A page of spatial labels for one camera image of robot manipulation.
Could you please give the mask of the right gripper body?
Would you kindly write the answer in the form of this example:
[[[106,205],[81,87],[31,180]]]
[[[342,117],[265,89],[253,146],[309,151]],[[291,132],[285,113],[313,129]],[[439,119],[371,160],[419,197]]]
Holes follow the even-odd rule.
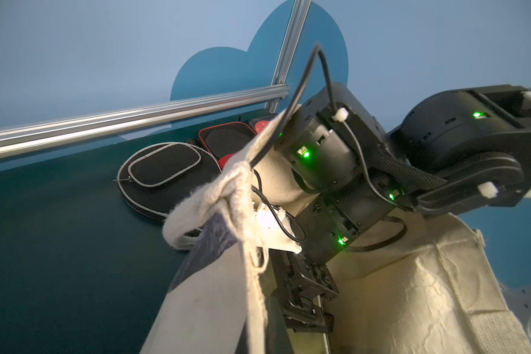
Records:
[[[285,325],[302,333],[332,333],[334,316],[322,309],[322,301],[339,296],[327,266],[305,255],[273,250],[269,253],[277,283],[277,298]]]

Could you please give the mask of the cream canvas tote bag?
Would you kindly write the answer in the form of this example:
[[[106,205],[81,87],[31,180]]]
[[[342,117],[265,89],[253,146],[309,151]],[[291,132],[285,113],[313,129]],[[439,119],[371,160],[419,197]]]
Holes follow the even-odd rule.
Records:
[[[249,162],[268,127],[223,172],[183,200],[162,234],[186,249],[143,353],[289,353],[281,313],[258,277],[263,232],[255,219]],[[335,353],[530,353],[485,254],[482,234],[454,215],[407,220],[405,239],[368,255],[340,255],[342,293]]]

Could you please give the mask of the black red paddle case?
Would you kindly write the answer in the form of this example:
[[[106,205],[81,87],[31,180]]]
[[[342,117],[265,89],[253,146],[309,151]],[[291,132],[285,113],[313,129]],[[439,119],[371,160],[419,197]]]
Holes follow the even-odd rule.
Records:
[[[199,140],[221,168],[255,136],[255,131],[243,122],[229,122],[199,131]]]

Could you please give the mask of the black white-piped paddle case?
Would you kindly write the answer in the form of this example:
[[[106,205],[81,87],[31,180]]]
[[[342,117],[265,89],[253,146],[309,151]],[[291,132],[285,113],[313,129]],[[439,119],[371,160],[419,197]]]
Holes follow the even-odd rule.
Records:
[[[206,150],[185,142],[163,142],[129,157],[115,181],[130,207],[163,222],[180,202],[220,173],[220,165]]]

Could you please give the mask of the clear-packaged red paddle set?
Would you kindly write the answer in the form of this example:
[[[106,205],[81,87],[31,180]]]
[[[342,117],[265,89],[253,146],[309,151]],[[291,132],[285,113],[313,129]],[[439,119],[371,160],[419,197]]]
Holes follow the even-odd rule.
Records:
[[[262,117],[258,117],[249,121],[249,126],[254,130],[256,134],[261,133],[267,125],[276,117],[275,114],[269,114]]]

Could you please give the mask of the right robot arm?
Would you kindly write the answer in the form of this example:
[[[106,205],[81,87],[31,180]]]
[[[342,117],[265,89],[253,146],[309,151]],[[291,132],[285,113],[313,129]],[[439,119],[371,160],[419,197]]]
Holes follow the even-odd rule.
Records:
[[[297,184],[314,200],[291,227],[297,255],[275,255],[275,296],[286,327],[330,333],[333,315],[315,299],[335,299],[327,262],[341,252],[373,252],[355,241],[396,208],[425,216],[483,206],[515,206],[531,190],[531,88],[486,86],[435,94],[386,132],[342,84],[302,105],[277,140]]]

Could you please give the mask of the aluminium back rail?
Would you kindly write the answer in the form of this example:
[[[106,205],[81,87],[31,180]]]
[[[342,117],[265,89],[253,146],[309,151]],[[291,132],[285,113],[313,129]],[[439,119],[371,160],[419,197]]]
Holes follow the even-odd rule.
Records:
[[[0,159],[284,98],[290,86],[234,91],[0,131]]]

